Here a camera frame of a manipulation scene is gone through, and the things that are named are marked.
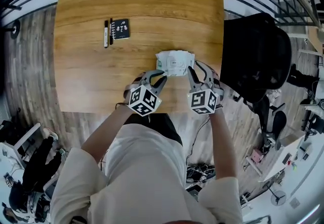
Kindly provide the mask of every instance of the notebook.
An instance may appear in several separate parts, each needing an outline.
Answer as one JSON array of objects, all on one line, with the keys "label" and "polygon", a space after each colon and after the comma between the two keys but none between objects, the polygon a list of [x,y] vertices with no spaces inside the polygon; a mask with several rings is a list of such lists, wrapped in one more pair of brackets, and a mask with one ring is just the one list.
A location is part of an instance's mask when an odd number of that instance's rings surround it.
[{"label": "notebook", "polygon": [[111,34],[115,40],[130,37],[130,25],[128,19],[114,20],[111,23]]}]

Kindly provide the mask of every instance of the gray wood plank floor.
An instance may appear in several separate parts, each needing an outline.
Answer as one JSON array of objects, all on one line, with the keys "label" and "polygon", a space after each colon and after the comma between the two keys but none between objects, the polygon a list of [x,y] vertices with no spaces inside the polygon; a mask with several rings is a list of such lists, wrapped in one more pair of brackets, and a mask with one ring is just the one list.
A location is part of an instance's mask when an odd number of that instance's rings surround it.
[{"label": "gray wood plank floor", "polygon": [[[52,6],[23,17],[21,32],[16,40],[6,33],[6,95],[11,114],[18,107],[28,125],[40,122],[50,127],[60,137],[62,145],[69,150],[80,147],[85,139],[101,124],[107,115],[91,113],[61,112],[54,78],[53,64],[53,32],[56,7]],[[300,39],[291,39],[293,47],[293,63],[304,74],[317,74],[317,57],[298,53],[304,49],[305,43]],[[279,102],[285,102],[285,113],[288,125],[300,129],[305,111],[299,102],[305,98],[306,91],[285,83],[281,88]],[[259,119],[242,101],[234,102],[234,92],[225,87],[224,113],[233,137],[237,158],[239,160],[240,193],[252,192],[252,196],[262,191],[258,183],[258,175],[251,167],[243,171],[245,157],[254,147],[259,146]],[[206,116],[189,114],[170,115],[175,128],[183,140],[184,154],[189,155],[191,145],[199,126]],[[207,123],[198,133],[189,164],[205,162],[213,163],[212,133]]]}]

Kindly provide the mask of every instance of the chair backrest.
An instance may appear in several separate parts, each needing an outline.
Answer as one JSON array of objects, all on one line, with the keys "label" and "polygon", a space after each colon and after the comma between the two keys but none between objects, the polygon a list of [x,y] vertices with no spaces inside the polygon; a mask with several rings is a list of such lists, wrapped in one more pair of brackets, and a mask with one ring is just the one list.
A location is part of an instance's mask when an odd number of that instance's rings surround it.
[{"label": "chair backrest", "polygon": [[224,22],[221,81],[250,103],[287,80],[292,49],[288,35],[266,13]]}]

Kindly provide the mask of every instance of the table top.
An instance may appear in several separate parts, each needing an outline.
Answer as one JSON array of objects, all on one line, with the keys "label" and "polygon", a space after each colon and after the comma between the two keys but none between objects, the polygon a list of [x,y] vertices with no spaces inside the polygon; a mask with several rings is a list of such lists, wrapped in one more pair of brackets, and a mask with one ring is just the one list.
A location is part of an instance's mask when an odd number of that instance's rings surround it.
[{"label": "table top", "polygon": [[[104,21],[130,20],[131,37],[104,48]],[[59,0],[54,29],[56,89],[62,111],[110,113],[155,54],[185,50],[220,73],[223,0]],[[186,112],[188,76],[169,77],[157,112]]]}]

